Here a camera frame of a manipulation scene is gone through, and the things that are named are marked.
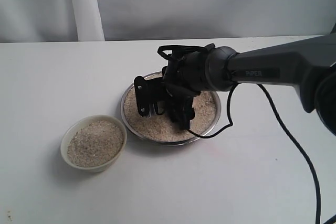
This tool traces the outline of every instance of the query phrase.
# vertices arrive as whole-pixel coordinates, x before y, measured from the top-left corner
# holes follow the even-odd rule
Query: white bowl
[[[102,120],[114,123],[121,129],[124,139],[123,139],[123,143],[122,143],[122,146],[121,146],[119,152],[116,154],[116,156],[113,159],[111,159],[111,160],[107,161],[106,163],[104,163],[102,165],[99,165],[99,166],[81,167],[81,166],[73,164],[68,157],[68,146],[69,146],[70,141],[72,140],[73,136],[78,131],[80,131],[82,128],[88,126],[90,123],[94,123],[94,122],[98,122],[98,121],[102,121]],[[98,172],[102,172],[103,170],[108,168],[110,165],[112,165],[117,160],[117,158],[120,156],[122,150],[125,148],[126,139],[127,139],[126,128],[117,118],[114,118],[114,117],[108,116],[108,115],[93,115],[93,116],[89,116],[87,118],[84,118],[84,119],[78,121],[73,126],[71,126],[70,129],[67,130],[67,132],[64,134],[64,136],[62,138],[62,142],[61,142],[61,147],[60,147],[61,155],[62,155],[64,161],[73,168],[84,170],[85,172],[98,173]]]

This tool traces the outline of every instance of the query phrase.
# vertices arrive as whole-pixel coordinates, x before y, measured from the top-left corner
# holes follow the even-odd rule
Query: white backdrop
[[[316,35],[335,21],[336,0],[0,0],[1,42]]]

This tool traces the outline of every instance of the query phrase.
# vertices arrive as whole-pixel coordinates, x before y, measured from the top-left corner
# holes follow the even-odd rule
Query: round metal pan
[[[151,77],[151,76],[154,76],[156,74],[161,74],[161,72],[156,72],[156,73],[151,73],[147,76],[145,76],[144,78],[148,78],[148,77]],[[162,142],[162,141],[156,141],[156,140],[153,140],[153,139],[149,139],[147,137],[144,137],[143,135],[139,134],[126,120],[126,117],[125,117],[125,113],[124,113],[124,103],[125,103],[125,99],[126,99],[126,96],[128,94],[128,92],[134,87],[134,85],[130,85],[124,95],[122,96],[122,99],[121,99],[121,105],[120,105],[120,110],[121,110],[121,117],[122,117],[122,120],[125,124],[125,126],[130,130],[130,132],[132,132],[134,135],[136,135],[138,138],[142,139],[142,140],[145,140],[145,141],[148,141],[148,142],[151,142],[151,143],[154,143],[154,144],[159,144],[159,145],[169,145],[169,146],[177,146],[177,145],[184,145],[184,144],[189,144],[193,141],[196,141],[198,139],[200,139],[199,137],[197,136],[194,136],[194,137],[191,137],[189,139],[186,139],[186,140],[182,140],[182,141],[176,141],[176,142]],[[219,96],[216,92],[211,92],[214,100],[215,100],[215,103],[216,103],[216,115],[215,115],[215,118],[212,122],[212,124],[209,126],[209,128],[207,128],[204,132],[201,133],[201,135],[206,135],[207,133],[209,133],[217,124],[219,118],[220,118],[220,112],[222,110],[222,106],[221,106],[221,100],[219,99]]]

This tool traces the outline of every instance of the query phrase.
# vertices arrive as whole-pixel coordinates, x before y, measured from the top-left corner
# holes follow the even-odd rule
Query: white table
[[[96,175],[68,167],[59,154],[78,120],[120,116],[134,77],[165,65],[160,45],[246,51],[304,38],[0,44],[0,223],[313,223],[308,166],[256,85],[237,88],[235,126],[214,139],[162,147],[129,133],[120,159]],[[336,213],[336,137],[303,111],[293,88],[267,89],[316,167],[325,221]],[[227,93],[219,95],[217,129],[227,122]]]

